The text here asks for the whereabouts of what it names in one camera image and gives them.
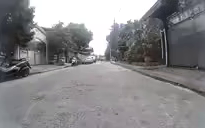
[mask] house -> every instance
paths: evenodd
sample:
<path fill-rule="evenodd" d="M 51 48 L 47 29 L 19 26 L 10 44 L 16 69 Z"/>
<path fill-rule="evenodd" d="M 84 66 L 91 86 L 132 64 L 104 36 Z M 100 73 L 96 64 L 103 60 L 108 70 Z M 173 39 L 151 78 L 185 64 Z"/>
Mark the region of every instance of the house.
<path fill-rule="evenodd" d="M 32 31 L 35 33 L 34 38 L 28 43 L 28 47 L 17 47 L 15 58 L 26 58 L 31 65 L 47 64 L 46 32 L 37 25 L 33 27 Z"/>
<path fill-rule="evenodd" d="M 205 69 L 205 0 L 158 0 L 142 20 L 147 18 L 164 24 L 167 65 Z"/>

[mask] street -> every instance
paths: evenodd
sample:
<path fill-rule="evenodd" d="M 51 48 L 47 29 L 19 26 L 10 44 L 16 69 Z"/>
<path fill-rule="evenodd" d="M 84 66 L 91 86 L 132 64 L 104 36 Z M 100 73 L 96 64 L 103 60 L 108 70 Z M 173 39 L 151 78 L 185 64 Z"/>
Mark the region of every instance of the street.
<path fill-rule="evenodd" d="M 98 62 L 0 83 L 0 128 L 205 128 L 205 98 Z"/>

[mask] tire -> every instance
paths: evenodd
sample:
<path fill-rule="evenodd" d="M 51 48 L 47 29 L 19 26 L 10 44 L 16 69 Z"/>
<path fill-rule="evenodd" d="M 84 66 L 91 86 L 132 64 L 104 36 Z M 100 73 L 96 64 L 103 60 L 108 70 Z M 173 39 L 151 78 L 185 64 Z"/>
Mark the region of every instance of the tire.
<path fill-rule="evenodd" d="M 27 77 L 27 76 L 29 76 L 30 75 L 30 69 L 29 68 L 23 68 L 22 70 L 21 70 L 21 76 L 22 77 Z"/>

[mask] gray wall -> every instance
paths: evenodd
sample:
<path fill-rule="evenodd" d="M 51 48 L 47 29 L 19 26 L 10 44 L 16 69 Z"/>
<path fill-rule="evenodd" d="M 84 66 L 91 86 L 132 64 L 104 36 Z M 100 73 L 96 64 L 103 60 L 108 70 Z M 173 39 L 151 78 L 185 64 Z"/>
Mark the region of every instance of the gray wall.
<path fill-rule="evenodd" d="M 205 12 L 168 30 L 170 65 L 205 68 Z"/>

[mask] sign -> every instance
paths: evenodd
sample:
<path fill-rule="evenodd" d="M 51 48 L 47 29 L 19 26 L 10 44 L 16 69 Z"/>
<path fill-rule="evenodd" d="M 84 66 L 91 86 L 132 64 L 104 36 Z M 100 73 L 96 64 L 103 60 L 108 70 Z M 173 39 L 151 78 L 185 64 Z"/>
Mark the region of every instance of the sign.
<path fill-rule="evenodd" d="M 195 15 L 198 15 L 199 13 L 203 11 L 205 11 L 205 4 L 204 3 L 197 4 L 196 6 L 190 9 L 187 9 L 183 12 L 178 12 L 178 13 L 174 13 L 173 15 L 171 15 L 168 18 L 169 24 L 173 25 L 173 24 L 182 22 L 186 19 L 193 18 Z"/>

